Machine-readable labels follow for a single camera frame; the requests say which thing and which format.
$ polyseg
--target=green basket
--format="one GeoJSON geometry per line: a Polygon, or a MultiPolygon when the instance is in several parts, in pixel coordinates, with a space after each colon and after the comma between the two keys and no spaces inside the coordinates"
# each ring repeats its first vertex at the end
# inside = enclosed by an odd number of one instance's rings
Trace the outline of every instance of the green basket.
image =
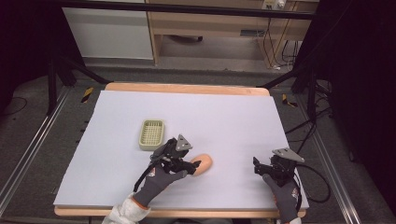
{"type": "Polygon", "coordinates": [[[146,119],[140,130],[139,146],[142,150],[153,151],[163,144],[164,124],[161,119],[146,119]]]}

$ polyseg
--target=white sleeve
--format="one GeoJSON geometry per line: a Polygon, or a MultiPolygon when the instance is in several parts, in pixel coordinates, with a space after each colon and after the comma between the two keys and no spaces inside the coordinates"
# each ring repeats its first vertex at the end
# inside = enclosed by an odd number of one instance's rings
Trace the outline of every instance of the white sleeve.
{"type": "Polygon", "coordinates": [[[290,222],[290,224],[302,224],[303,222],[301,221],[301,219],[299,217],[295,218],[294,220],[292,220],[290,222]]]}
{"type": "Polygon", "coordinates": [[[131,198],[132,194],[122,204],[114,206],[102,224],[135,224],[142,220],[151,209],[141,208],[131,198]]]}

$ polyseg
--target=wooden desk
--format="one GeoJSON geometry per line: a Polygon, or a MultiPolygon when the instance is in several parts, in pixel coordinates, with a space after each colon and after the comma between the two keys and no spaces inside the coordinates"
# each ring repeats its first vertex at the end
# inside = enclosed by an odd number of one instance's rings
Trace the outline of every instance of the wooden desk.
{"type": "MultiPolygon", "coordinates": [[[[149,83],[110,83],[106,91],[150,91],[150,92],[172,92],[172,93],[197,93],[197,94],[226,94],[226,95],[261,95],[269,96],[266,89],[232,86],[201,86],[201,85],[177,85],[177,84],[149,84],[149,83]]],[[[58,216],[106,216],[111,207],[75,207],[55,206],[55,214],[58,216]]],[[[305,209],[298,215],[305,216],[305,209]]],[[[276,210],[172,210],[152,209],[148,217],[278,217],[276,210]]]]}
{"type": "MultiPolygon", "coordinates": [[[[261,9],[263,1],[146,0],[146,3],[261,9]]],[[[288,0],[284,10],[315,12],[317,5],[318,0],[288,0]]],[[[148,12],[148,26],[150,29],[154,62],[157,64],[160,60],[163,35],[191,35],[203,36],[204,38],[205,36],[252,38],[252,36],[241,36],[241,30],[266,30],[268,20],[267,18],[252,17],[148,12]]],[[[309,25],[310,21],[271,19],[270,34],[272,43],[269,35],[257,37],[259,48],[262,51],[266,65],[272,67],[276,64],[275,57],[282,50],[285,40],[302,41],[309,25]]]]}

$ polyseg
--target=gray glove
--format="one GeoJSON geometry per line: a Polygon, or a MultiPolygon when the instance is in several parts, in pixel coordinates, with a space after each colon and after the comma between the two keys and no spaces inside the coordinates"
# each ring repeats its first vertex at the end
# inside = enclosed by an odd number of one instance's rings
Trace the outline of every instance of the gray glove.
{"type": "Polygon", "coordinates": [[[297,218],[296,204],[300,192],[297,190],[294,182],[290,181],[280,188],[268,174],[262,175],[262,179],[275,195],[276,207],[279,209],[282,223],[287,223],[297,218]]]}
{"type": "Polygon", "coordinates": [[[146,176],[145,184],[133,197],[141,205],[148,207],[149,202],[159,195],[168,185],[184,178],[187,171],[183,170],[175,174],[167,174],[161,164],[157,164],[146,176]]]}

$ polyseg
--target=brown oval object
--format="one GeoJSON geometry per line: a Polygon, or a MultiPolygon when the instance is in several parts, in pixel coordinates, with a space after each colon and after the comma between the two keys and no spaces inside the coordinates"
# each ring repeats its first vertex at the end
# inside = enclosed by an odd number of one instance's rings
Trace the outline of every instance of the brown oval object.
{"type": "Polygon", "coordinates": [[[207,171],[213,163],[212,158],[207,154],[201,154],[199,156],[196,156],[190,162],[194,163],[195,161],[201,161],[201,163],[199,164],[198,168],[194,172],[193,176],[200,175],[203,172],[207,171]]]}

